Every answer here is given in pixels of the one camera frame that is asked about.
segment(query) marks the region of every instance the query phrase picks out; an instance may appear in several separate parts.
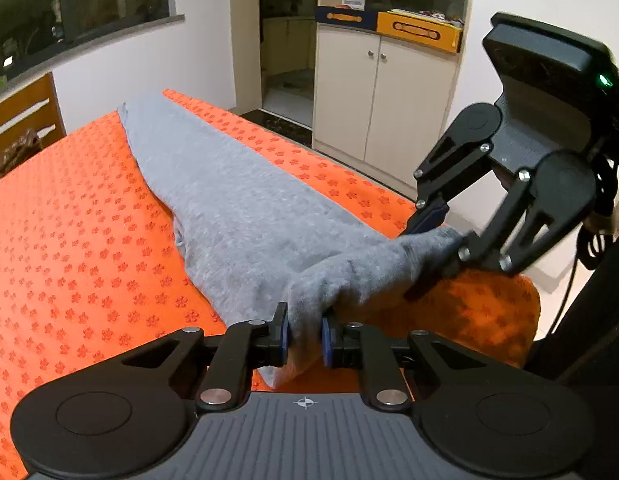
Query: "chair backrest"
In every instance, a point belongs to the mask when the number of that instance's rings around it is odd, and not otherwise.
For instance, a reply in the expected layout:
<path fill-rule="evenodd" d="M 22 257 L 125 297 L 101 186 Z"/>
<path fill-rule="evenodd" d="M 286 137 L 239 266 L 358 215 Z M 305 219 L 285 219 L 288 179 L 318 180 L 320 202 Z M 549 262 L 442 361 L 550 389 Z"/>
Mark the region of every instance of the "chair backrest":
<path fill-rule="evenodd" d="M 51 72 L 0 103 L 0 155 L 29 128 L 38 132 L 43 147 L 65 137 Z"/>

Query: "black floor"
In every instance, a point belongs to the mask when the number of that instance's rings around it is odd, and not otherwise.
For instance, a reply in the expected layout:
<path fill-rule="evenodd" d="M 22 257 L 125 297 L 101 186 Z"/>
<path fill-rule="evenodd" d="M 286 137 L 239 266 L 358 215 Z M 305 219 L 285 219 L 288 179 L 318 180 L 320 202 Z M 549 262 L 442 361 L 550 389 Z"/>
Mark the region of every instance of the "black floor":
<path fill-rule="evenodd" d="M 311 130 L 305 126 L 298 126 L 262 110 L 252 110 L 241 115 L 241 117 L 266 128 L 270 132 L 295 140 L 297 143 L 311 148 Z"/>

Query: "crosshair symbol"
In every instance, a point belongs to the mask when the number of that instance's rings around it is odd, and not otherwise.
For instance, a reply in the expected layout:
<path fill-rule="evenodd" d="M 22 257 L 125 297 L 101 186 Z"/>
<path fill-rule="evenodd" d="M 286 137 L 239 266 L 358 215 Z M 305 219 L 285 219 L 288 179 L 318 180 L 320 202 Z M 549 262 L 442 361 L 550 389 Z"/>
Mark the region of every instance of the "crosshair symbol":
<path fill-rule="evenodd" d="M 297 404 L 301 408 L 305 408 L 307 410 L 308 408 L 311 408 L 314 404 L 318 404 L 318 403 L 314 402 L 309 397 L 303 397 L 302 399 L 299 399 L 296 402 L 294 402 L 294 404 Z"/>

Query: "navy box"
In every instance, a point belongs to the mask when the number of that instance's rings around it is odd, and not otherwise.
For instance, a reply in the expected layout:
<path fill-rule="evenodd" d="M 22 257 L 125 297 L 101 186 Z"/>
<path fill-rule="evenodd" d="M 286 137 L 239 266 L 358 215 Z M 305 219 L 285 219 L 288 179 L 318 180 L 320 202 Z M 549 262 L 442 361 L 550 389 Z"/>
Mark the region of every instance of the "navy box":
<path fill-rule="evenodd" d="M 379 14 L 375 10 L 341 9 L 339 7 L 317 7 L 317 23 L 329 23 L 339 27 L 363 28 L 376 32 Z"/>

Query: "window frame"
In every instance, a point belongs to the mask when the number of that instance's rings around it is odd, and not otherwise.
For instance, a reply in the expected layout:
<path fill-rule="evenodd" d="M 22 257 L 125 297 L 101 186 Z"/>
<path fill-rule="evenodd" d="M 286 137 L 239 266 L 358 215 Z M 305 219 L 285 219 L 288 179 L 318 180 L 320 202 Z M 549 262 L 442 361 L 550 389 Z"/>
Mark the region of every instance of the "window frame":
<path fill-rule="evenodd" d="M 158 9 L 156 17 L 151 20 L 145 20 L 143 16 L 134 14 L 132 16 L 126 16 L 125 18 L 115 20 L 115 22 L 106 23 L 100 27 L 93 28 L 90 31 L 79 33 L 76 7 L 73 0 L 59 1 L 64 30 L 63 40 L 59 43 L 49 45 L 34 54 L 19 59 L 17 62 L 7 67 L 7 69 L 3 72 L 3 75 L 6 76 L 7 81 L 18 77 L 20 74 L 23 74 L 24 72 L 27 72 L 28 70 L 31 70 L 60 54 L 70 52 L 78 46 L 85 43 L 90 43 L 91 41 L 102 38 L 103 36 L 108 36 L 115 32 L 125 30 L 126 28 L 137 27 L 143 23 L 152 23 L 172 17 L 169 4 L 170 0 L 161 0 L 161 6 Z"/>

